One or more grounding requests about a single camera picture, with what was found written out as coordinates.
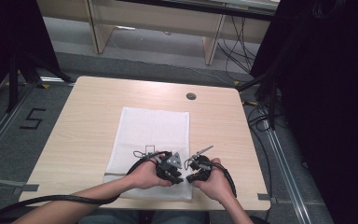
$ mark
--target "person's arm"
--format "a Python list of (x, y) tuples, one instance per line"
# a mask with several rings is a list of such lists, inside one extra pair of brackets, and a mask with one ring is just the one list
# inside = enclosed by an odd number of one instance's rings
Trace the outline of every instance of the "person's arm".
[[(85, 189), (74, 195), (92, 199), (110, 199), (129, 189), (149, 189), (154, 186), (168, 187), (172, 183), (156, 175), (156, 165), (147, 161), (131, 174), (118, 180)], [(46, 203), (16, 220), (15, 223), (76, 223), (100, 205), (57, 201)]]
[[(220, 160), (216, 158), (212, 162), (220, 163)], [(202, 190), (209, 198), (220, 202), (227, 210), (233, 223), (253, 223), (232, 193), (231, 187), (220, 169), (214, 167), (207, 181), (196, 180), (193, 183), (195, 187)]]

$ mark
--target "person's pants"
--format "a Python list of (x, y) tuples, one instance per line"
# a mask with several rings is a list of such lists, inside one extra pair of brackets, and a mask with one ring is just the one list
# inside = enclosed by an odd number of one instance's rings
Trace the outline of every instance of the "person's pants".
[[(153, 215), (152, 224), (180, 224), (194, 223), (203, 224), (205, 212), (191, 211), (156, 211)], [(117, 209), (98, 209), (83, 217), (79, 224), (91, 223), (110, 223), (110, 224), (138, 224), (138, 211), (136, 210), (117, 210)]]

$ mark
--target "table top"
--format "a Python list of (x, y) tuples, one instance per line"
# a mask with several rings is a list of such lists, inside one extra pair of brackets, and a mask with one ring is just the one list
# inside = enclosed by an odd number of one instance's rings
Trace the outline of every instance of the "table top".
[[(196, 94), (188, 100), (188, 93)], [(269, 201), (241, 99), (234, 89), (103, 77), (80, 77), (54, 126), (20, 201), (71, 194), (103, 183), (124, 106), (190, 113), (190, 155), (214, 145), (205, 155), (220, 158), (229, 170), (245, 210), (267, 210)], [(223, 210), (194, 189), (190, 202), (119, 198), (103, 207)]]

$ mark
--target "person's left hand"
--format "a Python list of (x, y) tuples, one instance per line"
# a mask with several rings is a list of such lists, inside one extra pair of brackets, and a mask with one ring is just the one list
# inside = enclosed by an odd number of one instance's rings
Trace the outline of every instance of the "person's left hand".
[(156, 175), (156, 159), (151, 158), (150, 161), (145, 161), (140, 164), (132, 173), (128, 175), (133, 181), (135, 189), (150, 189), (155, 186), (168, 187), (172, 183), (169, 180), (164, 180)]

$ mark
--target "white paper sheet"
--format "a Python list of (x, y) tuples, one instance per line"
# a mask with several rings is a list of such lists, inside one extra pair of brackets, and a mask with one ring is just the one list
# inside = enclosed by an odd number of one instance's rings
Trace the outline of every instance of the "white paper sheet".
[[(126, 174), (139, 158), (133, 151), (171, 151), (179, 152), (183, 162), (189, 158), (188, 112), (173, 112), (124, 107), (117, 128), (115, 143), (103, 181), (117, 179)], [(167, 201), (185, 201), (192, 198), (192, 186), (186, 176), (191, 174), (182, 165), (184, 182), (168, 188), (132, 189), (121, 194), (127, 198), (150, 198)]]

